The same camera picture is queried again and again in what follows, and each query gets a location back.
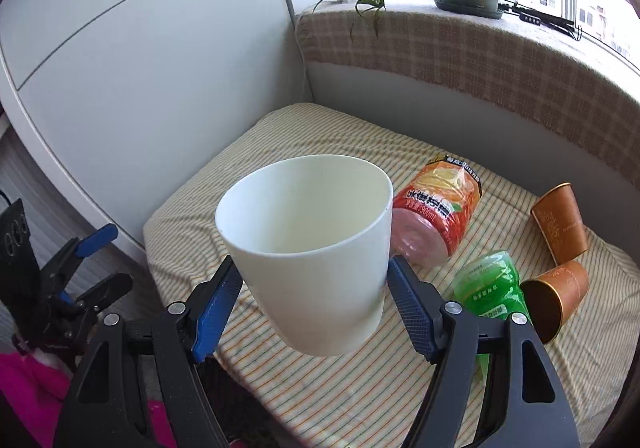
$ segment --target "green bottle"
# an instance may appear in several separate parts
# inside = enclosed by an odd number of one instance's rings
[[[528,319],[529,311],[520,290],[520,275],[506,251],[494,251],[466,264],[453,280],[456,300],[478,316],[500,318],[521,312]],[[486,380],[489,355],[478,356]]]

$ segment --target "paper cup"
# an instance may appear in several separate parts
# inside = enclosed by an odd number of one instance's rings
[[[393,186],[377,166],[341,155],[281,161],[225,193],[216,226],[242,278],[289,346],[354,351],[384,303]]]
[[[556,265],[573,260],[589,248],[571,184],[560,184],[546,192],[531,208],[531,214]]]
[[[570,260],[520,284],[531,322],[540,340],[548,343],[560,332],[589,290],[589,275]]]

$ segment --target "barcode label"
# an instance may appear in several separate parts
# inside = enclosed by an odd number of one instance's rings
[[[503,319],[507,317],[508,311],[507,311],[507,307],[504,305],[504,303],[501,303],[500,305],[498,305],[497,307],[494,307],[493,309],[491,309],[490,311],[487,311],[486,313],[482,313],[480,316],[484,316],[485,318],[500,318],[502,317]]]

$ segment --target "gray floor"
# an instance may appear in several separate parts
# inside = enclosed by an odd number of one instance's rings
[[[15,131],[0,139],[0,189],[11,201],[20,197],[31,230],[31,245],[42,266],[69,238],[84,237],[94,229],[55,189],[33,161]],[[68,285],[80,294],[113,272],[134,278],[133,291],[112,308],[127,318],[153,315],[161,309],[160,297],[150,273],[110,245],[86,259]],[[0,352],[13,351],[13,322],[0,304]]]

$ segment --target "striped tablecloth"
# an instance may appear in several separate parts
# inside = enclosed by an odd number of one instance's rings
[[[396,192],[436,153],[436,147],[314,104],[265,116],[179,189],[146,223],[148,262],[165,303],[187,298],[226,255],[214,225],[216,206],[237,180],[267,164],[301,155],[334,153],[371,161]],[[511,254],[521,278],[553,267],[542,235],[529,218],[535,196],[471,163],[484,195],[465,239],[443,266],[418,270],[443,296],[466,262],[494,249]],[[591,290],[549,346],[588,446],[620,394],[640,330],[640,271],[621,250],[591,231],[579,260]],[[244,287],[220,342],[223,365],[275,417],[310,446],[399,447],[434,368],[414,352],[389,294],[377,332],[352,354],[313,358],[287,347]],[[458,439],[472,440],[482,402],[477,372]]]

